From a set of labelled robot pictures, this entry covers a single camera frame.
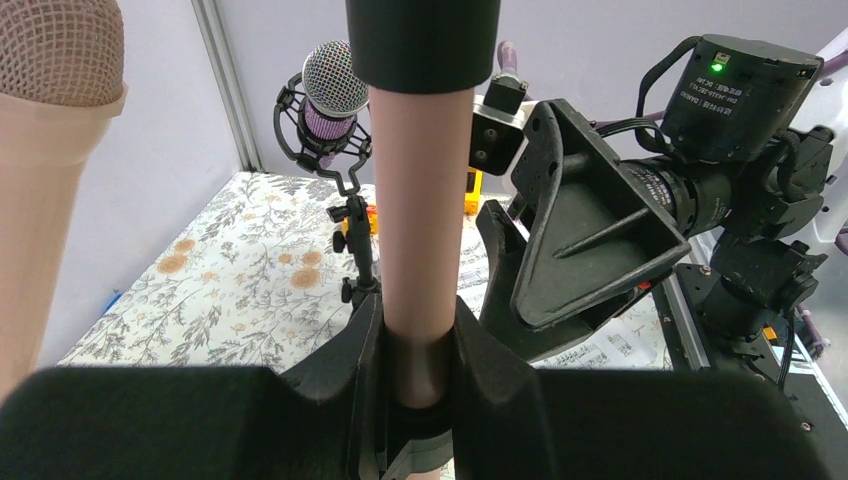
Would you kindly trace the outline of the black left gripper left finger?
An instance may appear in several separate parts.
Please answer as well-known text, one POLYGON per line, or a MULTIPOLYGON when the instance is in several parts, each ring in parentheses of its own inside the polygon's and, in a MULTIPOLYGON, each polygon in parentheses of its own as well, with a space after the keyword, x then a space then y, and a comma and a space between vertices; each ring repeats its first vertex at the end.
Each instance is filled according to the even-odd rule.
POLYGON ((382 302, 284 373, 56 367, 1 409, 5 479, 375 479, 382 302))

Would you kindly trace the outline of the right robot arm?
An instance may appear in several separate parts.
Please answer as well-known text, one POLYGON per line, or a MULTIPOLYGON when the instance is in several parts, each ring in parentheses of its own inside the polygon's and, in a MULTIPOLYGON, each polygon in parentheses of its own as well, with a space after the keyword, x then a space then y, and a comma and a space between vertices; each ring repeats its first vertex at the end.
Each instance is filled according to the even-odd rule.
POLYGON ((588 121, 530 102, 509 43, 474 106, 470 164, 515 188, 482 205, 489 259, 482 326, 536 361, 587 339, 653 289, 673 363, 765 376, 763 329, 795 318, 821 254, 797 238, 824 205, 837 131, 792 121, 825 70, 818 56, 725 35, 681 41, 638 96, 686 65, 661 121, 588 121))

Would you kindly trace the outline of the sheet music page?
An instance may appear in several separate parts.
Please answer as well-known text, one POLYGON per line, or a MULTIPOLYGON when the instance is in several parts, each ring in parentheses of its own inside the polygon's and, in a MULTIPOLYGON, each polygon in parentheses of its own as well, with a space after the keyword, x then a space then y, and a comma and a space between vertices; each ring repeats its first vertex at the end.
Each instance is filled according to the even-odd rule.
MULTIPOLYGON (((481 318, 489 277, 488 259, 475 218, 463 219, 457 293, 481 318)), ((531 361, 547 369, 655 369, 669 370, 671 361, 662 321, 653 299, 646 295, 588 338, 531 361)))

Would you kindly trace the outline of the pink music stand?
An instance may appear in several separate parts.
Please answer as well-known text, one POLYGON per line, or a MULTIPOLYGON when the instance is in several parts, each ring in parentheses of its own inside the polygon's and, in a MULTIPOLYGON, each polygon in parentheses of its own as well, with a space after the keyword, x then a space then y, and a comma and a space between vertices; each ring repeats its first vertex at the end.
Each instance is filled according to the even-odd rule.
POLYGON ((413 413, 445 396, 472 108, 492 71, 496 1, 350 1, 369 90, 390 387, 413 413))

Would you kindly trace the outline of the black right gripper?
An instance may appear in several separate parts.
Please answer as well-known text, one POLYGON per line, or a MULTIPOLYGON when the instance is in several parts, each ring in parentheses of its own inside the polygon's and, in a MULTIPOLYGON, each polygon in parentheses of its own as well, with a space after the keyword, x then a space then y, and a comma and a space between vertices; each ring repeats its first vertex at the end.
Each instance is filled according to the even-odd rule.
POLYGON ((524 133, 509 208, 476 219, 489 262, 480 323, 534 362, 586 340, 661 283, 690 250, 671 215, 562 99, 524 133))

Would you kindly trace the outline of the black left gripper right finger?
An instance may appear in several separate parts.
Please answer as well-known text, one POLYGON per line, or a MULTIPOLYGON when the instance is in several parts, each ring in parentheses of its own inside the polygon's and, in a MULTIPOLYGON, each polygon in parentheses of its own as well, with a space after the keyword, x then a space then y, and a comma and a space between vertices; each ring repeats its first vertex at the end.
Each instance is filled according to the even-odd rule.
POLYGON ((457 307, 460 479, 825 479, 788 400, 750 375, 536 369, 457 307))

